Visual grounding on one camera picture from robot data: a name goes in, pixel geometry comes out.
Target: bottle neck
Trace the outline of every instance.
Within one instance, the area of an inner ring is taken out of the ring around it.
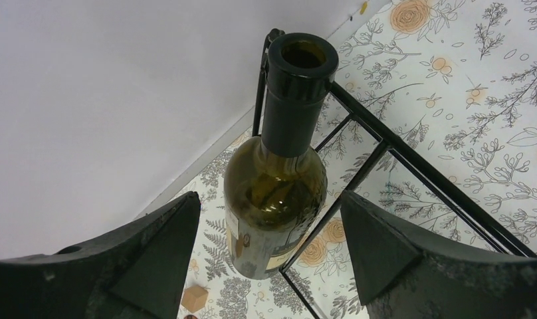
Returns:
[[[281,158],[305,154],[311,147],[323,101],[323,98],[316,102],[279,98],[269,87],[261,130],[264,147]]]

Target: orange flower print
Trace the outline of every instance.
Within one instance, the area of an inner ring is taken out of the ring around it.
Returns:
[[[196,259],[191,259],[190,260],[188,270],[192,270],[194,272],[197,272],[198,270],[200,270],[200,268],[198,267],[198,263],[197,263]]]
[[[343,221],[339,218],[332,219],[323,229],[322,237],[334,244],[344,242],[346,238]]]
[[[258,293],[253,293],[253,296],[257,296],[257,299],[255,300],[255,304],[257,304],[259,301],[265,301],[265,293],[262,291],[259,291]]]
[[[466,109],[468,110],[472,105],[480,105],[479,101],[484,98],[485,91],[487,88],[482,87],[482,84],[476,85],[470,90],[466,90],[468,93],[468,98],[466,99]]]
[[[327,255],[326,243],[321,236],[317,236],[300,255],[300,260],[310,267],[318,266],[325,261]]]
[[[418,98],[417,100],[418,101],[426,101],[425,102],[425,106],[428,107],[428,108],[434,108],[435,107],[435,103],[442,99],[442,97],[435,97],[435,94],[436,93],[433,93],[433,95],[431,95],[431,97],[428,97],[428,98]]]
[[[432,67],[434,70],[439,71],[443,75],[450,74],[453,71],[453,68],[447,65],[447,60],[443,58],[435,59],[433,61]]]
[[[391,27],[408,35],[416,33],[429,21],[429,10],[425,0],[402,1],[391,12]]]

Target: white wall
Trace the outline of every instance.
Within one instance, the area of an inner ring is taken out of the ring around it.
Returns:
[[[361,3],[0,0],[0,259],[131,221],[253,105],[271,28]]]

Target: black metal rack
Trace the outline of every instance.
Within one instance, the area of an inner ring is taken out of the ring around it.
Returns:
[[[267,63],[267,49],[275,38],[283,34],[283,31],[273,29],[265,38],[261,59],[261,70],[259,72],[259,83],[257,87],[253,136],[259,134],[263,100],[265,99],[267,71],[269,67]],[[369,110],[337,84],[337,82],[333,82],[330,92],[345,110],[347,110],[348,115],[327,137],[325,137],[315,150],[317,152],[320,151],[350,121],[356,121],[378,141],[378,145],[347,186],[345,186],[345,190],[355,190],[355,188],[357,188],[368,176],[382,156],[384,156],[386,152],[390,152],[395,159],[407,168],[421,183],[427,186],[441,201],[443,201],[444,204],[447,205],[447,207],[451,208],[458,217],[485,239],[495,251],[523,257],[537,258],[536,253],[519,241],[512,233],[493,219],[486,211],[480,208],[480,206],[478,206],[478,204],[476,204],[470,197],[451,183],[442,173],[435,169],[415,150],[409,147],[409,145],[407,145],[398,135],[394,134],[384,123],[378,120]],[[286,272],[323,229],[325,224],[327,224],[339,210],[341,206],[340,198],[341,197],[333,202],[305,242],[302,243],[290,260],[279,269],[281,275],[315,319],[319,319],[319,315],[317,315],[313,307],[305,299]]]

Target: wine label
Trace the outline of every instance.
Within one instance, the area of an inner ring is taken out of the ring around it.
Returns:
[[[268,260],[267,270],[271,270],[274,268],[280,267],[282,264],[284,264],[292,254],[296,251],[297,246],[293,247],[291,250],[277,256],[272,256]]]
[[[239,238],[239,220],[230,209],[225,210],[225,223],[233,236]]]
[[[229,254],[232,255],[232,246],[231,246],[231,239],[232,239],[231,231],[229,230],[229,227],[227,227],[227,249],[229,250]]]

